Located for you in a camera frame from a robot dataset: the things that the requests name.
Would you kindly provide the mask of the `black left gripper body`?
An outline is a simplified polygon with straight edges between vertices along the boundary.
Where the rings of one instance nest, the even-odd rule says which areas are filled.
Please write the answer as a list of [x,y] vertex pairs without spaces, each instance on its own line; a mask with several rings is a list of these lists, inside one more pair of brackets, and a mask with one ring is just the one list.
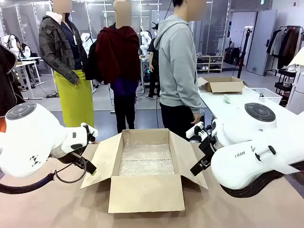
[[63,164],[75,163],[82,158],[85,149],[86,145],[81,143],[68,145],[65,148],[61,146],[52,149],[49,158],[58,159]]

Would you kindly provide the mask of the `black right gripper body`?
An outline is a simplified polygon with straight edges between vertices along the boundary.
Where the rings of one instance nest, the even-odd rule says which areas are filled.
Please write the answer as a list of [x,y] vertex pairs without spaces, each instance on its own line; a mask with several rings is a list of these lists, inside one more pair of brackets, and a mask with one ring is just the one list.
[[199,149],[204,153],[204,156],[200,159],[200,164],[210,164],[211,159],[217,150],[214,145],[216,140],[214,137],[207,136],[204,140],[201,141]]

